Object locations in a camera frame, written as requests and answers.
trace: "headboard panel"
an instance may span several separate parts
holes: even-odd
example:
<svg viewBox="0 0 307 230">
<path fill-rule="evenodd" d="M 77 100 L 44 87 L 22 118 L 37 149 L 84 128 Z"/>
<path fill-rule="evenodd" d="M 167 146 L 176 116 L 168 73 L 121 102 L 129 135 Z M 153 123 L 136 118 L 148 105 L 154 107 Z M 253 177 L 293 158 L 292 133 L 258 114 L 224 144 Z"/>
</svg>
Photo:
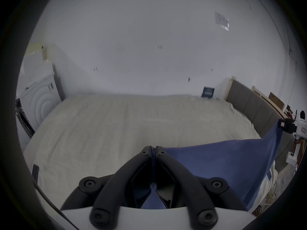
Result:
<svg viewBox="0 0 307 230">
<path fill-rule="evenodd" d="M 255 92 L 232 78 L 228 86 L 226 96 L 227 102 L 243 113 L 254 125 L 255 130 L 261 137 L 273 127 L 279 118 L 283 118 L 280 113 L 270 106 L 263 98 Z M 294 136 L 283 132 L 280 147 L 275 158 L 275 168 L 280 172 L 286 165 L 288 151 L 293 151 Z"/>
</svg>

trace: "bed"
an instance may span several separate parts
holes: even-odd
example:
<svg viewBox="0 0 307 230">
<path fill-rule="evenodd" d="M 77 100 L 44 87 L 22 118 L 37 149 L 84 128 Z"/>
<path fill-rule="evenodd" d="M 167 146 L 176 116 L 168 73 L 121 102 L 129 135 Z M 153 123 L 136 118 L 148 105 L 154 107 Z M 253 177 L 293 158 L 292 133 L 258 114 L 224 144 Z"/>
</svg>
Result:
<svg viewBox="0 0 307 230">
<path fill-rule="evenodd" d="M 75 96 L 48 115 L 24 156 L 30 171 L 34 164 L 39 166 L 38 185 L 60 208 L 80 179 L 115 173 L 147 145 L 187 147 L 259 139 L 279 118 L 266 105 L 233 78 L 224 100 L 188 95 Z M 264 178 L 250 211 L 274 184 L 275 168 L 284 166 L 282 156 L 290 144 L 291 137 L 283 135 L 270 179 Z"/>
</svg>

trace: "wrinkled sheet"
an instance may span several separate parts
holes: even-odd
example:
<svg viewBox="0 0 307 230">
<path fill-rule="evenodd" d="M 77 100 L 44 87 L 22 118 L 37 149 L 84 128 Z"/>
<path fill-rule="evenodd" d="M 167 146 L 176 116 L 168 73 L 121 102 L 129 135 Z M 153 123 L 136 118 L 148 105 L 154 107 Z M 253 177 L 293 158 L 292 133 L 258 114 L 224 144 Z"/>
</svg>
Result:
<svg viewBox="0 0 307 230">
<path fill-rule="evenodd" d="M 247 117 L 221 100 L 82 95 L 66 99 L 48 115 L 24 156 L 30 171 L 33 164 L 40 167 L 38 185 L 60 208 L 82 178 L 115 173 L 145 146 L 259 138 Z"/>
</svg>

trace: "blue cloth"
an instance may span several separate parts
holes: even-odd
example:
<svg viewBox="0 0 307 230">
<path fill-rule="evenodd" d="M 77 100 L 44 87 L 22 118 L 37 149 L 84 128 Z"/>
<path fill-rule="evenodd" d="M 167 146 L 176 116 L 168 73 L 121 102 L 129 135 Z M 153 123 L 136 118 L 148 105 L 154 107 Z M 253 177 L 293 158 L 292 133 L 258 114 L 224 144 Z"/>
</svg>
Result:
<svg viewBox="0 0 307 230">
<path fill-rule="evenodd" d="M 261 139 L 228 140 L 185 148 L 164 148 L 192 174 L 204 178 L 221 177 L 249 210 L 276 157 L 282 129 L 276 123 Z M 143 209 L 163 209 L 152 190 Z"/>
</svg>

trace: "screw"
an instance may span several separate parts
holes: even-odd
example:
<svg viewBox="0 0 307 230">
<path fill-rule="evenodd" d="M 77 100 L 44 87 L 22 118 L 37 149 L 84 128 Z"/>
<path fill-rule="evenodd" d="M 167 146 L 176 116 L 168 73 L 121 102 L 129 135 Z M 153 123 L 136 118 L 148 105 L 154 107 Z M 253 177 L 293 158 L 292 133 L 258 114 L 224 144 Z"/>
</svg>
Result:
<svg viewBox="0 0 307 230">
<path fill-rule="evenodd" d="M 222 184 L 218 181 L 212 182 L 212 186 L 216 187 L 216 188 L 220 188 L 222 186 Z"/>
<path fill-rule="evenodd" d="M 107 225 L 110 221 L 110 214 L 103 209 L 93 210 L 95 225 Z"/>
<path fill-rule="evenodd" d="M 95 182 L 94 181 L 92 181 L 92 180 L 88 180 L 88 181 L 86 181 L 85 183 L 84 183 L 84 186 L 85 187 L 92 187 L 92 186 L 95 186 Z"/>
<path fill-rule="evenodd" d="M 95 218 L 96 218 L 97 220 L 100 220 L 100 219 L 102 218 L 102 215 L 100 215 L 100 214 L 95 214 Z"/>
<path fill-rule="evenodd" d="M 213 225 L 217 222 L 217 214 L 215 210 L 207 209 L 198 215 L 198 222 L 203 226 Z"/>
</svg>

